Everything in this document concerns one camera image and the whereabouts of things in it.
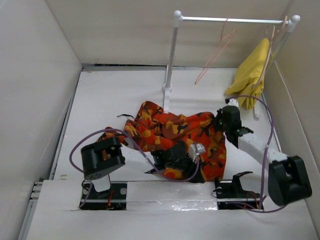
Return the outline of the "orange camouflage trousers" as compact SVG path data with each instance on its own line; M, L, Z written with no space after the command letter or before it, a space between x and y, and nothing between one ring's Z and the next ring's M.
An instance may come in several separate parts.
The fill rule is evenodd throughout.
M225 136L214 128L215 116L211 112L200 112L190 116L164 113L162 107L152 101L141 104L136 117L127 120L126 132L144 152L167 150L178 142L189 148L194 143L202 144L201 182L221 180L227 161Z

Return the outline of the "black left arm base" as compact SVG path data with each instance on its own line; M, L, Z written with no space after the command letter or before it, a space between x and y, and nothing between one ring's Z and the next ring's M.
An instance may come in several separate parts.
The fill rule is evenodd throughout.
M79 202L81 210L124 211L127 209L127 182L114 181L108 190L98 192L89 182L82 183Z

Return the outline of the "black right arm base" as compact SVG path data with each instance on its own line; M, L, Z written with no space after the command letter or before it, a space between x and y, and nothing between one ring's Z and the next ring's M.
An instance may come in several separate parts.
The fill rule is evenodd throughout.
M260 194L244 190L240 178L252 171L243 171L233 175L232 179L215 180L215 189L211 196L216 199L218 210L258 210Z

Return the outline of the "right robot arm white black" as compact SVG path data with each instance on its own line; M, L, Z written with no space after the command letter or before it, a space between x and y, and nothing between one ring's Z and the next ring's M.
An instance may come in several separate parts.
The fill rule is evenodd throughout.
M240 110L227 105L217 110L214 129L225 134L237 149L245 152L267 170L267 192L279 207L307 199L313 191L303 159L288 156L269 147L248 127L242 126Z

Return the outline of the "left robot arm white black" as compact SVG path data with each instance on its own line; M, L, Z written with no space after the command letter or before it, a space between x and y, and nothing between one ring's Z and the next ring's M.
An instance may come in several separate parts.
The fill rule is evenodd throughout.
M80 152L87 189L104 199L112 191L110 174L123 166L150 175L177 170L182 176L170 177L170 181L192 182L200 174L201 154L206 150L201 143L187 146L179 141L167 150L143 152L121 144L118 137L111 137L86 145Z

